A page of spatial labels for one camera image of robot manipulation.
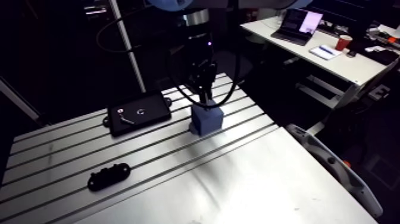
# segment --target red cup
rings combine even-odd
[[[353,38],[351,38],[351,36],[340,35],[335,49],[337,49],[338,51],[343,51],[343,49],[345,49],[352,40]]]

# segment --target laptop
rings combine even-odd
[[[322,14],[319,13],[287,10],[282,25],[271,36],[304,46],[315,33],[321,19]]]

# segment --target laptop screen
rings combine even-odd
[[[282,29],[313,35],[320,24],[322,14],[305,10],[288,10]]]

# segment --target black cable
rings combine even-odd
[[[171,79],[173,85],[174,85],[174,86],[178,89],[178,91],[179,91],[186,99],[188,99],[192,104],[195,104],[195,105],[197,105],[197,106],[199,106],[199,107],[202,107],[202,108],[204,108],[204,109],[217,108],[217,107],[220,107],[220,106],[222,106],[223,104],[225,104],[225,103],[229,100],[229,98],[232,96],[233,92],[235,91],[236,85],[238,84],[238,78],[239,78],[239,73],[240,73],[240,48],[239,48],[239,28],[240,28],[240,23],[239,23],[239,0],[234,0],[234,2],[235,2],[235,3],[233,4],[233,13],[234,13],[234,16],[233,16],[233,17],[235,18],[235,30],[234,30],[234,35],[233,35],[233,37],[235,38],[235,42],[236,42],[236,45],[235,45],[235,56],[236,56],[236,57],[235,57],[235,75],[233,76],[232,86],[231,86],[231,88],[230,88],[228,94],[226,95],[226,97],[225,97],[221,102],[219,102],[219,103],[217,103],[217,104],[214,104],[214,105],[206,105],[206,104],[202,104],[202,103],[200,103],[200,102],[196,102],[195,100],[193,100],[190,96],[188,96],[186,93],[184,93],[184,92],[182,91],[182,89],[179,87],[179,85],[177,84],[177,82],[175,81],[175,79],[173,78],[173,76],[171,75],[171,72],[170,72],[170,69],[169,69],[169,63],[168,63],[168,61],[167,61],[167,75],[168,75],[168,77]],[[108,23],[107,25],[105,25],[105,26],[97,33],[97,35],[96,35],[96,43],[97,43],[97,45],[98,45],[101,49],[103,49],[104,51],[110,52],[110,53],[124,54],[124,53],[128,53],[128,52],[133,51],[135,48],[131,48],[131,49],[124,50],[124,51],[116,51],[116,50],[107,49],[107,48],[103,47],[103,46],[100,44],[99,38],[100,38],[101,33],[102,33],[104,30],[106,30],[107,28],[109,28],[110,26],[112,26],[113,24],[116,24],[116,23],[118,23],[119,21],[122,21],[122,20],[124,20],[125,18],[130,17],[131,15],[135,15],[135,14],[137,14],[137,13],[143,11],[143,10],[146,10],[147,8],[143,8],[143,9],[141,9],[141,10],[137,10],[137,11],[134,11],[134,12],[129,13],[129,14],[127,14],[127,15],[124,15],[124,16],[122,16],[122,17],[120,17],[120,18],[118,18],[118,19],[116,19],[116,20],[114,20],[114,21]]]
[[[169,67],[169,61],[166,61],[167,64],[167,75],[171,79],[172,84],[178,89],[178,91],[186,98],[188,99],[192,104],[195,104],[199,107],[202,107],[204,109],[212,109],[212,108],[217,108],[225,104],[229,98],[232,96],[233,92],[235,91],[236,85],[238,84],[238,78],[239,78],[239,73],[240,73],[240,48],[239,48],[239,0],[235,0],[234,6],[233,6],[233,13],[234,13],[234,18],[235,18],[235,30],[234,30],[234,35],[233,37],[235,38],[235,75],[233,76],[233,82],[232,85],[229,89],[228,94],[226,97],[219,103],[214,104],[214,105],[206,105],[202,104],[200,102],[196,102],[193,100],[190,96],[188,96],[186,93],[182,91],[182,89],[179,87],[177,82],[175,81],[174,77],[171,74],[170,67]]]
[[[106,30],[106,29],[109,28],[110,26],[112,26],[112,25],[118,23],[119,21],[122,21],[122,20],[124,20],[124,19],[126,19],[126,18],[128,18],[128,17],[130,17],[130,16],[132,16],[132,15],[136,15],[137,13],[139,13],[139,12],[141,12],[141,11],[144,11],[144,10],[150,8],[150,7],[142,8],[142,9],[140,9],[140,10],[136,10],[136,11],[134,11],[134,12],[128,13],[128,14],[126,14],[126,15],[124,15],[124,16],[121,16],[120,18],[118,18],[118,19],[116,19],[116,20],[114,20],[114,21],[112,21],[112,22],[106,24],[103,28],[101,28],[101,29],[99,30],[99,32],[98,32],[97,35],[96,35],[96,43],[97,43],[97,45],[98,45],[103,51],[110,52],[110,53],[124,54],[124,53],[132,52],[136,47],[132,47],[131,49],[127,49],[127,50],[124,50],[124,51],[112,50],[112,49],[105,48],[105,47],[104,47],[103,45],[101,45],[101,43],[100,43],[100,35],[102,34],[102,32],[104,32],[104,30]]]

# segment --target pen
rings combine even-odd
[[[323,51],[325,51],[325,52],[327,52],[327,53],[329,53],[329,54],[335,55],[334,53],[332,53],[332,52],[329,51],[328,49],[324,48],[323,46],[320,46],[320,49],[323,50]]]

